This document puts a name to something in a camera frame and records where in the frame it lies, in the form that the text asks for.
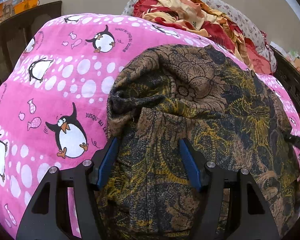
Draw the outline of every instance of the white polka dot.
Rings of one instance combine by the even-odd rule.
[[[29,149],[28,149],[28,146],[27,145],[22,145],[21,146],[21,150],[20,150],[20,155],[22,158],[26,157],[29,153]]]
[[[124,18],[123,17],[115,17],[112,19],[113,22],[118,23],[121,22]]]
[[[58,85],[57,85],[57,90],[58,91],[61,91],[65,88],[65,85],[66,85],[66,81],[65,80],[61,80]]]
[[[39,87],[41,87],[42,84],[43,84],[43,82],[40,83],[40,80],[37,80],[37,81],[34,83],[34,87],[35,87],[35,88],[39,88]]]
[[[115,69],[115,63],[114,63],[114,62],[109,63],[109,64],[107,65],[107,72],[108,72],[108,73],[112,73],[112,72],[114,71],[114,69]]]
[[[90,69],[90,60],[83,59],[79,62],[77,70],[80,75],[87,73]]]
[[[72,94],[74,94],[78,89],[78,86],[76,84],[73,84],[71,87],[70,87],[70,92]]]
[[[95,69],[99,69],[99,68],[101,68],[101,62],[96,62],[95,64],[94,64],[94,68]]]
[[[81,94],[84,98],[92,97],[96,92],[96,88],[96,83],[93,80],[87,80],[81,88]]]
[[[73,71],[73,65],[67,65],[62,71],[62,76],[64,78],[70,77]]]
[[[59,169],[61,169],[61,163],[55,163],[54,166],[58,167]]]
[[[193,41],[191,41],[191,40],[189,40],[189,39],[187,39],[187,38],[185,38],[185,41],[186,41],[188,44],[193,45]]]
[[[82,20],[82,24],[86,24],[86,23],[88,23],[91,20],[92,20],[92,17],[87,17],[87,18],[85,18],[85,19]]]
[[[49,78],[49,80],[45,83],[44,87],[46,90],[50,90],[51,88],[53,88],[54,84],[57,81],[57,77],[56,76],[52,76],[51,78]]]
[[[29,204],[30,202],[30,199],[31,199],[31,195],[29,194],[29,192],[25,192],[25,204],[26,206]]]
[[[20,196],[21,189],[19,187],[17,179],[13,175],[11,176],[10,180],[10,191],[14,197],[18,198]]]
[[[65,59],[65,62],[70,62],[71,60],[72,60],[72,57],[69,56],[69,57],[67,57],[67,58]]]
[[[30,188],[32,185],[32,172],[27,164],[21,168],[21,181],[27,188]]]
[[[40,183],[45,174],[47,173],[48,169],[50,168],[50,165],[47,163],[40,164],[37,172],[37,180]]]
[[[104,80],[101,83],[102,92],[104,92],[105,94],[109,94],[113,84],[114,84],[113,77],[109,76],[104,78]]]
[[[63,68],[63,64],[60,65],[60,67],[58,68],[58,71],[60,72],[62,70],[62,68]]]
[[[17,145],[14,145],[14,146],[11,147],[11,153],[12,153],[13,156],[16,155],[17,150],[18,150],[18,146]]]
[[[16,170],[17,170],[18,174],[20,173],[20,166],[21,166],[21,163],[17,162]]]

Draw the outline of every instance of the brown patterned cloth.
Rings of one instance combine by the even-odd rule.
[[[178,152],[184,137],[224,169],[249,169],[279,232],[289,227],[299,170],[280,132],[291,129],[283,106],[253,72],[212,46],[147,49],[117,77],[107,114],[108,135],[122,139],[98,196],[110,239],[188,235],[199,197]],[[224,199],[218,236],[226,220]]]

